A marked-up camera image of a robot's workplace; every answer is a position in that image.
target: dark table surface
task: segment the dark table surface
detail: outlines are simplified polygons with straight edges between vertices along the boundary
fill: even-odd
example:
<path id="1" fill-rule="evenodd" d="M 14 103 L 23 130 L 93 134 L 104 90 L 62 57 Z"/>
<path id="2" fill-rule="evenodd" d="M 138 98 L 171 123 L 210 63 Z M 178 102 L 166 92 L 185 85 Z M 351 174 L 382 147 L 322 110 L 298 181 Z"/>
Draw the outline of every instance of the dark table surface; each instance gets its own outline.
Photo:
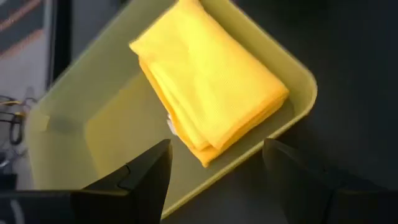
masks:
<path id="1" fill-rule="evenodd" d="M 74 57 L 118 11 L 115 2 L 73 2 Z M 394 0 L 237 2 L 317 79 L 318 98 L 311 113 L 280 140 L 398 189 Z M 264 175 L 261 155 L 256 154 L 164 223 L 285 223 Z"/>

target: cloth fold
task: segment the cloth fold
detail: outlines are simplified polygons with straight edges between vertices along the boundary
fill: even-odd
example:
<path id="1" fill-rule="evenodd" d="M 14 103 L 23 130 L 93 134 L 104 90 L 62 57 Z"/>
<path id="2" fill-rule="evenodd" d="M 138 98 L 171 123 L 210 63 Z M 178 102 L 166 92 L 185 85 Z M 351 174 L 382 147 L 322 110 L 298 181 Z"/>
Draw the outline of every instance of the cloth fold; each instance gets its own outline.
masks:
<path id="1" fill-rule="evenodd" d="M 289 93 L 197 0 L 176 2 L 130 48 L 179 138 L 205 167 Z"/>

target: cable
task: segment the cable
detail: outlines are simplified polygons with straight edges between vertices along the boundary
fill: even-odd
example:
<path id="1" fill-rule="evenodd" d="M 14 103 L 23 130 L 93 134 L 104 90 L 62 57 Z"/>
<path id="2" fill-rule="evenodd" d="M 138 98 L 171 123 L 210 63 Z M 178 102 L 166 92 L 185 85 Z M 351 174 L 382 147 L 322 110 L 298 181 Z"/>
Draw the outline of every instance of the cable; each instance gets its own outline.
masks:
<path id="1" fill-rule="evenodd" d="M 12 122 L 10 124 L 9 135 L 10 135 L 10 144 L 13 146 L 17 146 L 22 142 L 24 128 L 23 128 L 23 120 L 24 117 L 21 115 L 15 115 L 12 117 Z"/>
<path id="2" fill-rule="evenodd" d="M 33 103 L 37 103 L 37 100 L 36 100 L 35 98 L 33 98 L 33 97 L 27 97 L 27 98 L 24 99 L 24 102 L 23 102 L 22 104 L 26 103 L 26 101 L 28 101 L 28 100 L 33 101 Z"/>
<path id="3" fill-rule="evenodd" d="M 6 101 L 0 102 L 0 105 L 20 105 L 22 104 L 20 101 Z"/>

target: plastic tray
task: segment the plastic tray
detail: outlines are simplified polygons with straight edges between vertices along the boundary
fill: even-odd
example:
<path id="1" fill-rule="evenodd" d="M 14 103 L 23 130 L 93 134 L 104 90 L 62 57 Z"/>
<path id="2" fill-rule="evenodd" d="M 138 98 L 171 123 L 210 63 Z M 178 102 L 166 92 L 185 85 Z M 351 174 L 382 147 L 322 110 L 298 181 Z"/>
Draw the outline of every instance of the plastic tray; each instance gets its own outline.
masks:
<path id="1" fill-rule="evenodd" d="M 80 189 L 161 139 L 174 159 L 163 217 L 260 150 L 305 116 L 317 86 L 313 75 L 228 0 L 202 4 L 290 90 L 283 107 L 205 169 L 167 126 L 167 112 L 128 43 L 173 0 L 134 0 L 64 73 L 31 111 L 26 137 L 37 189 Z"/>

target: wire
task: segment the wire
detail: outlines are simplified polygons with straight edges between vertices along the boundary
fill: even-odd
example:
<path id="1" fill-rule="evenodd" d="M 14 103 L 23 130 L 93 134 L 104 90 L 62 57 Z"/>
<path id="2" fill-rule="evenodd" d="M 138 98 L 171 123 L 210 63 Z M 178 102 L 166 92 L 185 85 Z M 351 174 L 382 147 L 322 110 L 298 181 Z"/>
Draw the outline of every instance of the wire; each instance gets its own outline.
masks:
<path id="1" fill-rule="evenodd" d="M 20 101 L 6 101 L 0 102 L 0 105 L 20 105 L 22 104 Z"/>
<path id="2" fill-rule="evenodd" d="M 28 101 L 28 100 L 33 101 L 33 103 L 37 103 L 37 100 L 36 100 L 35 98 L 33 98 L 33 97 L 27 97 L 27 98 L 25 98 L 23 103 L 26 103 L 26 101 Z"/>
<path id="3" fill-rule="evenodd" d="M 21 112 L 15 112 L 15 113 L 0 112 L 0 114 L 8 114 L 8 115 L 13 115 L 13 116 L 21 116 L 21 117 L 24 117 L 24 116 L 25 116 L 25 113 L 21 113 Z M 11 119 L 11 120 L 0 119 L 0 122 L 20 123 L 20 122 L 15 122 L 15 121 L 13 121 L 13 119 Z"/>

